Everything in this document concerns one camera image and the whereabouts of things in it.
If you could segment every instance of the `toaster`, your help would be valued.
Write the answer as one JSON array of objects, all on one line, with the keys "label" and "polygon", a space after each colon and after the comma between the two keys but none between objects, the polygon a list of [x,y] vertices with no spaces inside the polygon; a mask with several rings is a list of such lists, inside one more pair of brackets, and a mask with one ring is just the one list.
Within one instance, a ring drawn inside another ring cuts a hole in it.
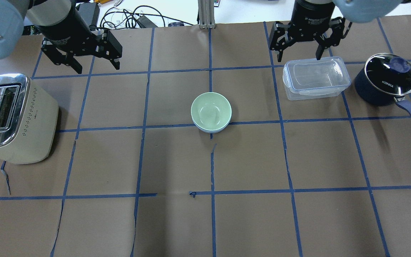
[{"label": "toaster", "polygon": [[26,75],[0,75],[0,159],[27,164],[49,156],[58,109]]}]

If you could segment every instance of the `yellow object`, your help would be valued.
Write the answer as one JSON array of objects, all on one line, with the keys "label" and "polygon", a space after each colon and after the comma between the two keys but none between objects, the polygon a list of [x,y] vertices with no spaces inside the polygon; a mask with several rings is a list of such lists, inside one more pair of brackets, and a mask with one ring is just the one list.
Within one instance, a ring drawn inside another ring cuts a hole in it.
[{"label": "yellow object", "polygon": [[104,5],[105,3],[110,2],[110,1],[112,0],[93,0],[93,2],[100,3],[101,5]]}]

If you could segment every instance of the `plastic container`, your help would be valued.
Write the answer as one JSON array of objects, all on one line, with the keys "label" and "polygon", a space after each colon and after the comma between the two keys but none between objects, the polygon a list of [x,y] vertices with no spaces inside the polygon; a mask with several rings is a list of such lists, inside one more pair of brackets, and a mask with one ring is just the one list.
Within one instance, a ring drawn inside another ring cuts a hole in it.
[{"label": "plastic container", "polygon": [[229,124],[233,110],[226,97],[207,92],[199,95],[191,104],[194,125],[206,133],[217,133]]},{"label": "plastic container", "polygon": [[351,79],[344,60],[333,56],[287,62],[283,82],[287,98],[294,101],[338,96]]}]

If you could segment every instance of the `white floor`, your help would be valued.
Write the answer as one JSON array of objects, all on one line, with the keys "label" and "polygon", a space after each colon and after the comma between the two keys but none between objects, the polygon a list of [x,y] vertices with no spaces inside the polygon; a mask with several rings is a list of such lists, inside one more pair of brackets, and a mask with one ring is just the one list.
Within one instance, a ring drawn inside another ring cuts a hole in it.
[{"label": "white floor", "polygon": [[[289,21],[293,11],[295,0],[221,0],[220,6],[215,8],[216,23],[246,23],[260,21]],[[113,7],[115,1],[101,5],[101,20],[104,13]],[[162,15],[196,24],[198,5],[197,0],[123,0],[119,8],[133,10],[139,5],[150,5],[157,8]],[[149,8],[139,9],[145,13],[155,14]],[[411,3],[399,5],[388,16],[411,14]],[[336,8],[333,17],[341,16]],[[121,15],[113,16],[112,21],[121,20]],[[150,18],[158,26],[162,26],[162,20],[158,17]]]}]

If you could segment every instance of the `light green bowl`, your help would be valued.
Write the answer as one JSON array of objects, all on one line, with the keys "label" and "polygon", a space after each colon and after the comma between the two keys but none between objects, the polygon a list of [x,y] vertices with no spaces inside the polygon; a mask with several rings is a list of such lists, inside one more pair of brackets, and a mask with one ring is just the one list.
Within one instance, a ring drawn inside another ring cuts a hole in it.
[{"label": "light green bowl", "polygon": [[201,94],[191,104],[194,125],[206,133],[222,131],[231,121],[232,114],[226,97],[215,92]]}]

